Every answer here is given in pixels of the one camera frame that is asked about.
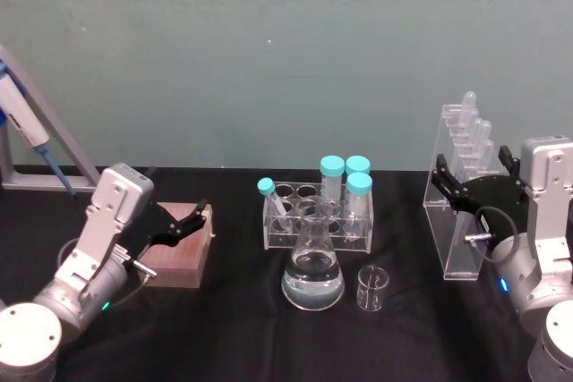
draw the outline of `robotic arm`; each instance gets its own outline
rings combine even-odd
[[[104,170],[77,245],[33,303],[0,302],[0,381],[52,380],[60,343],[75,340],[125,285],[129,271],[156,273],[137,258],[155,243],[176,246],[202,228],[206,201],[175,220],[150,200],[153,182],[119,163]]]
[[[133,259],[116,243],[146,207],[152,192],[153,182],[123,163],[101,175],[76,247],[34,299],[59,317],[64,343],[75,340],[127,281],[124,263]],[[141,263],[135,266],[146,275],[155,275]]]
[[[487,259],[496,263],[521,325],[538,337],[528,362],[532,380],[569,382],[573,267],[566,230],[573,198],[573,141],[562,136],[526,140],[521,160],[501,147],[500,161],[509,176],[459,183],[445,158],[438,157],[432,183],[453,209],[475,215],[482,233],[467,235],[466,242],[475,248],[488,242],[492,259]]]

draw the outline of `test tube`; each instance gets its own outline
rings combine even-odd
[[[489,139],[491,132],[492,123],[487,120],[481,120],[481,122],[476,125],[475,134],[472,141],[472,150],[474,152],[479,150],[483,146],[483,143]]]
[[[267,205],[269,205],[269,210],[278,215],[278,221],[283,230],[290,232],[290,223],[287,219],[287,210],[283,206],[283,202],[280,201],[280,197],[275,191],[275,183],[270,178],[262,178],[258,183],[257,187],[259,192],[265,196]]]
[[[346,160],[346,174],[370,173],[370,160],[363,156],[351,156]]]
[[[458,126],[465,129],[471,121],[472,111],[474,111],[475,107],[475,100],[476,95],[473,91],[468,91],[464,95],[464,99],[462,101],[461,111],[459,113],[459,120]]]
[[[481,165],[479,169],[480,173],[486,172],[490,168],[490,163],[492,162],[494,155],[495,155],[495,146],[493,145],[493,141],[488,139],[483,143],[483,153],[482,153],[482,158],[480,160]]]
[[[346,179],[346,237],[363,235],[364,220],[368,215],[368,201],[372,192],[372,178],[368,174],[356,172]]]
[[[326,201],[340,201],[342,174],[345,163],[339,156],[325,156],[321,160],[322,190],[321,195]]]

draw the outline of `wall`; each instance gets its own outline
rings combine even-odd
[[[498,143],[573,137],[572,33],[571,0],[0,0],[99,165],[427,169],[467,89]]]

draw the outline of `black tablecloth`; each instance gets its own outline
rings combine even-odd
[[[158,201],[213,205],[200,290],[145,289],[105,310],[58,362],[62,381],[526,381],[535,340],[492,267],[477,282],[441,279],[422,208],[425,173],[374,172],[370,255],[339,252],[346,281],[332,309],[295,309],[280,291],[288,251],[262,246],[257,180],[318,182],[316,172],[159,169]],[[29,301],[50,280],[62,244],[83,226],[88,196],[4,191],[0,297]],[[366,263],[389,272],[384,310],[355,304]]]

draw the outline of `test tube rack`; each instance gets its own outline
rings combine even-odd
[[[300,231],[301,212],[308,213],[308,207],[317,206],[323,201],[321,185],[319,183],[275,183],[276,193],[286,209],[286,216],[281,216],[272,210],[265,200],[262,210],[262,229],[265,250],[269,248],[293,248]],[[353,250],[370,253],[372,245],[372,226],[374,214],[372,209],[372,195],[368,199],[367,216],[355,218],[355,222],[363,225],[362,234],[347,236],[344,226],[348,222],[345,216],[346,202],[344,200],[344,185],[342,186],[342,199],[340,204],[332,204],[329,233],[335,250]],[[281,225],[279,218],[286,218],[289,229]]]
[[[507,174],[495,157],[495,145],[489,139],[491,131],[492,123],[479,116],[474,92],[468,91],[461,104],[444,105],[441,109],[423,207],[447,280],[476,280],[483,257],[464,241],[466,234],[477,233],[474,216],[456,213],[449,206],[432,184],[432,171],[437,156],[443,154],[450,172],[460,183],[491,174]]]

